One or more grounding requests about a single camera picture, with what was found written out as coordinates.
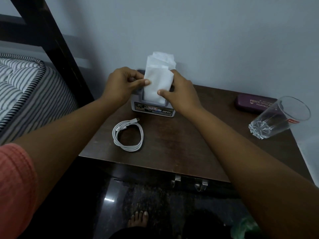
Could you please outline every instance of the foot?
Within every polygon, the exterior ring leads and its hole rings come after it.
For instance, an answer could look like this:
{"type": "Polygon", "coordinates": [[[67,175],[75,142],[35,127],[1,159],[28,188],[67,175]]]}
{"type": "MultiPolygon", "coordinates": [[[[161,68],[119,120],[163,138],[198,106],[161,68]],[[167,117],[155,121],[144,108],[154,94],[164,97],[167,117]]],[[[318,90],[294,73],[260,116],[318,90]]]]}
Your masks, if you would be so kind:
{"type": "Polygon", "coordinates": [[[146,227],[148,222],[148,213],[145,211],[140,211],[140,213],[135,212],[131,219],[127,223],[127,227],[146,227]]]}

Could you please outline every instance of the red sticker on glass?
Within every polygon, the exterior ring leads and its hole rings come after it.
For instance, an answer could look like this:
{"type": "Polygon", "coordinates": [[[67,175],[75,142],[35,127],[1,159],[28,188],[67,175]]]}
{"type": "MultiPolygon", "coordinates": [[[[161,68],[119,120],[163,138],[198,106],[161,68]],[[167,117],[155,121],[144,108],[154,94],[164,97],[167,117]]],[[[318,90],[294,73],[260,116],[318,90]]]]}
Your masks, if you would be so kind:
{"type": "Polygon", "coordinates": [[[289,121],[290,123],[293,123],[293,124],[299,123],[298,121],[295,121],[295,120],[293,120],[293,119],[288,119],[288,121],[289,121]]]}

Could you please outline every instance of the tissue paper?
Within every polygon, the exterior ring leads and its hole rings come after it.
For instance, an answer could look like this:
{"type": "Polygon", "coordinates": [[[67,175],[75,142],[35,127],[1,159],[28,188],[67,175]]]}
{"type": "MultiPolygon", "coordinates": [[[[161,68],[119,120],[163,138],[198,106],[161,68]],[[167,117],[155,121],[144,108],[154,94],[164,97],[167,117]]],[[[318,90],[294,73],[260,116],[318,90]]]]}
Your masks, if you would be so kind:
{"type": "Polygon", "coordinates": [[[143,100],[165,105],[165,98],[159,96],[157,91],[171,88],[174,74],[170,70],[175,67],[176,63],[172,54],[153,52],[147,57],[144,79],[149,79],[151,84],[144,87],[143,100]]]}

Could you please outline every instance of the striped mattress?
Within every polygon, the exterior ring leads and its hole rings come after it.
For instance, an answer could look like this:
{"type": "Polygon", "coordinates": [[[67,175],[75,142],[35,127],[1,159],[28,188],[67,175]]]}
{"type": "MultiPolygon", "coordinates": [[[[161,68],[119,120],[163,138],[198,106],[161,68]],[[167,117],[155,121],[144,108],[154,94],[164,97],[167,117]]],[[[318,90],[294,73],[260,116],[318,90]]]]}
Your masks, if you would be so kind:
{"type": "Polygon", "coordinates": [[[43,61],[0,53],[0,145],[77,108],[62,77],[43,61]]]}

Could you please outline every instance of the person's left hand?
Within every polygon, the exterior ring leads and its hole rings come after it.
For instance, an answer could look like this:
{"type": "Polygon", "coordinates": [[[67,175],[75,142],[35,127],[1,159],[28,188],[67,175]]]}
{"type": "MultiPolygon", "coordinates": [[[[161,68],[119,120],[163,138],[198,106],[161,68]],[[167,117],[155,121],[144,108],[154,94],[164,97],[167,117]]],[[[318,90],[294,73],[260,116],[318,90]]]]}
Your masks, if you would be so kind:
{"type": "Polygon", "coordinates": [[[101,98],[120,107],[129,100],[132,91],[149,84],[150,81],[145,80],[144,75],[140,72],[128,67],[122,67],[114,70],[109,75],[101,98]]]}

